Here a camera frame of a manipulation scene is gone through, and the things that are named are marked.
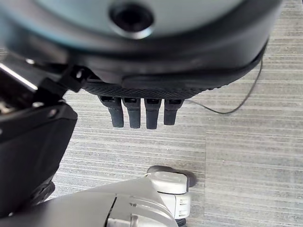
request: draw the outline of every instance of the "black cover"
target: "black cover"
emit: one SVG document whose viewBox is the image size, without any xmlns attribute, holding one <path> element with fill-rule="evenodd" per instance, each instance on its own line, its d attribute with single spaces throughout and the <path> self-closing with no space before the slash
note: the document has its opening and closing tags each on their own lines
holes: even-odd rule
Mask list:
<svg viewBox="0 0 303 227">
<path fill-rule="evenodd" d="M 0 116 L 0 217 L 20 209 L 54 175 L 76 121 L 65 103 Z"/>
</svg>

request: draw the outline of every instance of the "circular hole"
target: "circular hole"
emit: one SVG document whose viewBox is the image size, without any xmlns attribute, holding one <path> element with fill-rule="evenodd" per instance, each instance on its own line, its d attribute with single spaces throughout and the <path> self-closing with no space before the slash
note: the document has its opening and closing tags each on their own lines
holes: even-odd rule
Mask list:
<svg viewBox="0 0 303 227">
<path fill-rule="evenodd" d="M 154 22 L 148 9 L 135 4 L 114 6 L 110 11 L 110 18 L 120 29 L 129 33 L 141 32 Z"/>
</svg>

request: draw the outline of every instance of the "black mechanical part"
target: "black mechanical part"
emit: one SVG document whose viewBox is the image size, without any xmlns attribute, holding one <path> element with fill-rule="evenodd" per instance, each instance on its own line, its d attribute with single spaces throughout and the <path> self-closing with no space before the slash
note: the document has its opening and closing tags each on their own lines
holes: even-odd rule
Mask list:
<svg viewBox="0 0 303 227">
<path fill-rule="evenodd" d="M 124 116 L 121 105 L 121 98 L 109 97 L 109 96 L 98 96 L 101 103 L 108 108 L 110 116 L 112 118 L 112 124 L 115 128 L 124 127 Z"/>
<path fill-rule="evenodd" d="M 0 217 L 35 205 L 53 191 L 51 178 L 76 121 L 64 102 L 0 116 Z"/>
<path fill-rule="evenodd" d="M 141 126 L 141 99 L 123 98 L 122 100 L 128 111 L 130 127 L 139 129 Z"/>
<path fill-rule="evenodd" d="M 159 109 L 161 107 L 161 99 L 144 99 L 146 109 L 146 128 L 157 129 Z"/>
<path fill-rule="evenodd" d="M 174 169 L 169 166 L 151 166 L 147 170 L 147 173 L 155 173 L 155 172 L 170 172 L 176 174 L 183 174 L 187 177 L 187 188 L 194 187 L 197 184 L 197 177 L 193 172 L 181 169 Z"/>
<path fill-rule="evenodd" d="M 56 79 L 55 75 L 10 55 L 0 63 L 0 77 L 0 97 L 15 108 L 31 107 L 34 102 L 51 104 L 62 99 L 67 91 L 50 79 Z"/>
<path fill-rule="evenodd" d="M 266 44 L 283 3 L 246 0 L 224 17 L 196 30 L 138 42 L 72 24 L 36 1 L 17 1 L 18 8 L 16 2 L 0 1 L 1 21 L 7 27 L 7 32 L 0 35 L 8 50 L 34 61 L 68 65 L 72 62 L 113 84 L 120 84 L 129 75 L 245 67 Z"/>
<path fill-rule="evenodd" d="M 176 222 L 177 222 L 179 227 L 186 227 L 186 219 L 185 218 L 176 219 Z"/>
<path fill-rule="evenodd" d="M 0 63 L 0 97 L 17 109 L 31 107 L 35 102 L 52 105 L 68 89 L 78 92 L 91 74 L 76 66 L 28 64 L 9 54 Z"/>
<path fill-rule="evenodd" d="M 236 70 L 195 70 L 166 75 L 134 75 L 125 77 L 122 86 L 89 77 L 83 89 L 97 96 L 188 99 L 202 91 L 219 88 L 240 79 L 258 65 L 265 49 L 266 47 L 249 65 Z"/>
<path fill-rule="evenodd" d="M 184 100 L 181 99 L 165 99 L 164 101 L 164 124 L 174 125 L 178 109 L 183 105 Z"/>
</svg>

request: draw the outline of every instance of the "striped carpet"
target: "striped carpet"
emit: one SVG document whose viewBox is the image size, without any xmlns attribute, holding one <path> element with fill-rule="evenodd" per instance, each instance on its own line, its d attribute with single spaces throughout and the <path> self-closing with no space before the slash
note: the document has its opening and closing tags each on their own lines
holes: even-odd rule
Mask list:
<svg viewBox="0 0 303 227">
<path fill-rule="evenodd" d="M 258 68 L 192 98 L 220 111 L 236 107 Z M 303 227 L 303 8 L 287 0 L 254 93 L 236 113 L 185 103 L 175 126 L 113 129 L 107 109 L 84 91 L 68 93 L 77 127 L 52 197 L 141 177 L 149 166 L 196 173 L 189 227 Z"/>
</svg>

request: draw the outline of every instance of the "grey carpet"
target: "grey carpet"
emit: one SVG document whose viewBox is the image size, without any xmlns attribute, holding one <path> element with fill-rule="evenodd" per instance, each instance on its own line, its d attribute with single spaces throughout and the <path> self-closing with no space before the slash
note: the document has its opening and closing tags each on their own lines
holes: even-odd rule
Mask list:
<svg viewBox="0 0 303 227">
<path fill-rule="evenodd" d="M 193 100 L 228 111 L 258 68 Z M 113 129 L 107 109 L 81 91 L 66 99 L 79 114 L 52 197 L 141 177 L 149 166 L 193 171 L 189 227 L 303 227 L 303 8 L 287 0 L 264 69 L 247 103 L 223 116 L 185 103 L 175 126 Z"/>
</svg>

